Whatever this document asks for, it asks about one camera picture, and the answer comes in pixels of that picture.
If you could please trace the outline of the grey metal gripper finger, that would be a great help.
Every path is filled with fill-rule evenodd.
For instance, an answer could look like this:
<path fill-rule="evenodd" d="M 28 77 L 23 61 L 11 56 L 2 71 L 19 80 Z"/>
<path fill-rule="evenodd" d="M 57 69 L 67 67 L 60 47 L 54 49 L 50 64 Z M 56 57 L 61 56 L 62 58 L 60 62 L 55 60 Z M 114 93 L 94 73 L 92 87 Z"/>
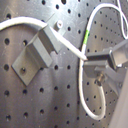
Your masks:
<path fill-rule="evenodd" d="M 120 42 L 100 52 L 88 53 L 87 58 L 89 61 L 107 60 L 110 67 L 115 69 L 119 64 L 128 62 L 128 42 Z"/>
<path fill-rule="evenodd" d="M 113 70 L 106 62 L 96 64 L 93 62 L 84 63 L 84 72 L 89 78 L 94 78 L 99 86 L 109 85 L 117 96 L 121 93 L 121 87 L 126 75 L 126 68 Z"/>

